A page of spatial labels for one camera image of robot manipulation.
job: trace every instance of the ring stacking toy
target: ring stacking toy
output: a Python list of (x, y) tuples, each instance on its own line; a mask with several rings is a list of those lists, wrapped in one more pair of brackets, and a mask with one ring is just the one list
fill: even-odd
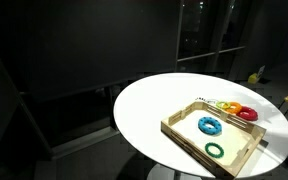
[(225, 101), (218, 101), (216, 103), (216, 107), (220, 108), (220, 109), (227, 109), (231, 107), (231, 104), (229, 102), (225, 102)]
[[(220, 151), (220, 153), (219, 153), (219, 154), (214, 154), (214, 153), (212, 153), (212, 152), (209, 150), (209, 147), (210, 147), (210, 146), (216, 147), (216, 148)], [(213, 142), (207, 143), (207, 144), (205, 145), (205, 151), (207, 152), (208, 155), (212, 156), (213, 158), (221, 158), (221, 157), (224, 156), (224, 150), (223, 150), (223, 148), (222, 148), (220, 145), (218, 145), (218, 144), (216, 144), (216, 143), (213, 143)]]
[(222, 125), (214, 118), (203, 117), (198, 121), (198, 128), (205, 134), (215, 135), (222, 131)]
[(237, 114), (242, 110), (242, 106), (240, 105), (240, 103), (237, 102), (230, 102), (231, 107), (225, 109), (226, 112), (232, 113), (232, 114)]
[(249, 108), (247, 106), (242, 106), (242, 110), (236, 115), (248, 121), (257, 120), (257, 112), (254, 109)]

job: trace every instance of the blue ring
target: blue ring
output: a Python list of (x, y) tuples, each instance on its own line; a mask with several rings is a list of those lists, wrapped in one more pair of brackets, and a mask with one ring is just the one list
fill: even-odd
[(198, 121), (198, 128), (205, 134), (216, 135), (222, 131), (222, 125), (216, 119), (211, 117), (203, 117)]

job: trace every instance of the wooden tray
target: wooden tray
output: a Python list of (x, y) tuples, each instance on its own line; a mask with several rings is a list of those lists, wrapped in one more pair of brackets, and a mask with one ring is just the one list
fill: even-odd
[[(222, 125), (219, 135), (207, 135), (198, 128), (202, 117), (213, 117)], [(161, 130), (215, 177), (234, 179), (263, 138), (266, 130), (218, 109), (196, 101), (161, 122)], [(205, 151), (208, 142), (224, 149), (222, 158), (213, 158)]]

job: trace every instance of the orange ring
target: orange ring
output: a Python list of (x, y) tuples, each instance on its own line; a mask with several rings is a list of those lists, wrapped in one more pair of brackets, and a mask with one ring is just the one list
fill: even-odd
[(225, 109), (225, 111), (232, 113), (232, 114), (237, 114), (242, 110), (242, 106), (240, 105), (240, 103), (237, 102), (230, 102), (231, 107)]

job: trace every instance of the white table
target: white table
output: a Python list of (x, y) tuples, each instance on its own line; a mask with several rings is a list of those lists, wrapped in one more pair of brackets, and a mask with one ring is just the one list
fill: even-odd
[(268, 100), (230, 81), (190, 73), (150, 76), (128, 86), (118, 96), (114, 117), (118, 129), (137, 150), (156, 162), (187, 174), (214, 178), (202, 165), (161, 132), (161, 120), (197, 97), (237, 101), (258, 112), (255, 124), (265, 128), (263, 142), (238, 178), (271, 171), (288, 156), (288, 121)]

